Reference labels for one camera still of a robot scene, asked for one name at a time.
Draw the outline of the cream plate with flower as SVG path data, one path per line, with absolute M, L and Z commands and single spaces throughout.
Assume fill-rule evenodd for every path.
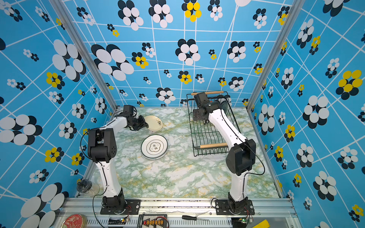
M 145 116 L 145 122 L 148 124 L 148 129 L 150 131 L 159 131 L 163 128 L 163 122 L 160 118 L 156 116 Z

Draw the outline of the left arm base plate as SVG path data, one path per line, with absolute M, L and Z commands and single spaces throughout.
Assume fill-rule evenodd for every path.
M 102 206 L 101 215 L 137 215 L 141 207 L 140 199 L 127 199 L 117 205 Z

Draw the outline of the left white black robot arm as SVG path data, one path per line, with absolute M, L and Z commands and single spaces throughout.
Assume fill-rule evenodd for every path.
M 87 156 L 94 162 L 100 172 L 103 183 L 103 206 L 105 209 L 124 210 L 126 202 L 121 185 L 117 179 L 114 158 L 117 154 L 115 134 L 124 128 L 139 131 L 147 128 L 143 116 L 137 115 L 137 109 L 125 105 L 123 110 L 100 128 L 88 131 Z

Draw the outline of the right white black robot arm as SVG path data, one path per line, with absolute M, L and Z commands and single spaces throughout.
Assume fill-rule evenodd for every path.
M 194 95 L 197 109 L 194 110 L 198 120 L 213 124 L 226 141 L 229 153 L 226 165 L 232 173 L 232 184 L 228 194 L 230 210 L 237 214 L 248 203 L 246 187 L 248 176 L 256 160 L 256 143 L 243 136 L 225 114 L 219 101 L 211 101 L 205 92 Z

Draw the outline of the black wire dish rack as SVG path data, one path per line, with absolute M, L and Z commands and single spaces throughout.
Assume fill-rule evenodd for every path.
M 207 95 L 207 97 L 211 101 L 219 101 L 220 103 L 222 103 L 223 101 L 227 101 L 229 103 L 229 110 L 226 116 L 235 126 L 235 128 L 237 130 L 240 130 L 231 107 L 232 99 L 231 96 L 228 94 L 228 92 L 224 91 L 224 93 L 222 94 L 211 94 Z M 200 145 L 203 144 L 225 143 L 226 141 L 220 134 L 219 130 L 217 130 L 217 128 L 213 124 L 211 123 L 205 124 L 204 121 L 193 121 L 193 110 L 197 109 L 197 105 L 194 100 L 194 96 L 191 96 L 191 94 L 187 94 L 186 98 L 187 98 L 187 108 L 188 108 L 189 124 L 191 129 L 194 156 L 197 157 L 203 155 L 228 153 L 229 152 L 228 147 L 200 149 Z

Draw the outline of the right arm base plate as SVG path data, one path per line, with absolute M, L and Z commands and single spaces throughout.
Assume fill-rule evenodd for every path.
M 217 199 L 213 203 L 217 215 L 255 215 L 254 206 L 251 200 L 244 199 L 235 202 L 228 199 Z

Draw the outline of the white plate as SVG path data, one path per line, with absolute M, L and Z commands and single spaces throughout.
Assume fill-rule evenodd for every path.
M 162 135 L 150 135 L 141 144 L 142 155 L 148 160 L 158 160 L 168 151 L 168 141 Z

